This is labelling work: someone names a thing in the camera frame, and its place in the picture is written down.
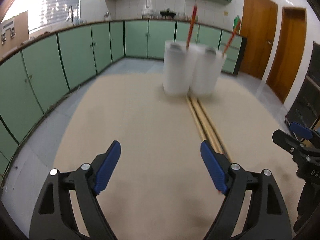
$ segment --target blue object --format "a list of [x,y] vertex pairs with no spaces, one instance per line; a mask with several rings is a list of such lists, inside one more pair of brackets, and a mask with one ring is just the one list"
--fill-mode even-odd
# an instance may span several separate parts
[[223,195],[226,195],[228,191],[228,187],[226,185],[226,175],[205,142],[201,143],[200,152],[216,189],[221,191]]
[[96,185],[94,192],[99,195],[101,191],[105,190],[110,177],[118,163],[121,154],[121,145],[115,141],[114,146],[108,150],[108,155],[96,173]]
[[305,138],[306,140],[311,140],[313,138],[312,131],[297,122],[292,122],[290,124],[290,131]]

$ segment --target red stick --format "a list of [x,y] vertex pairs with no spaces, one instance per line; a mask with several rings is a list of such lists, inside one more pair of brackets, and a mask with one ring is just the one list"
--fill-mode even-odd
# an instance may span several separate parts
[[187,46],[186,46],[187,49],[189,49],[191,35],[192,35],[192,31],[193,31],[193,25],[195,24],[197,9],[198,9],[198,6],[195,4],[193,6],[193,12],[192,12],[192,17],[191,17],[191,22],[190,22],[190,29],[189,29],[188,39],[187,39]]
[[241,24],[241,21],[238,21],[236,27],[234,28],[234,30],[233,30],[233,32],[232,32],[232,34],[231,34],[231,37],[230,37],[230,39],[229,39],[226,47],[224,48],[224,51],[223,51],[223,53],[222,53],[223,56],[224,56],[224,54],[227,52],[227,50],[228,50],[231,42],[233,41],[234,37],[236,36],[236,32],[237,32],[237,29],[240,27],[240,24]]

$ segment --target beige tabletop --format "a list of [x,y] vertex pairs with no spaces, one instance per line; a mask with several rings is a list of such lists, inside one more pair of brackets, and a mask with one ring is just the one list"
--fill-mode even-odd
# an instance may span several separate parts
[[[252,171],[269,168],[292,205],[291,217],[296,216],[302,184],[288,154],[272,143],[276,121],[232,80],[220,79],[215,95],[203,102],[234,160]],[[121,143],[121,157],[97,199],[117,238],[203,239],[224,196],[201,159],[201,140],[185,98],[164,95],[160,74],[98,78],[68,125],[54,167],[75,170],[113,140]],[[87,234],[74,192],[71,199],[80,232]],[[242,214],[234,234],[243,222]]]

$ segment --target window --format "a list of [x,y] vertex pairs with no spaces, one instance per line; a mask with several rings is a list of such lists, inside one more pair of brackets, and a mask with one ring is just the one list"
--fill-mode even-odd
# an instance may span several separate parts
[[65,21],[70,5],[73,8],[74,17],[77,16],[79,0],[15,0],[4,20],[28,10],[28,25],[31,31],[41,26]]

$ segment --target brown door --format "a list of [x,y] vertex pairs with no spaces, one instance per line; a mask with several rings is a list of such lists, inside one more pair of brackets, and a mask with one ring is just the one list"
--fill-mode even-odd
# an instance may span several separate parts
[[283,8],[275,59],[267,84],[284,102],[296,78],[306,41],[306,10]]
[[244,0],[241,35],[248,38],[240,71],[262,79],[276,33],[278,5],[271,0]]

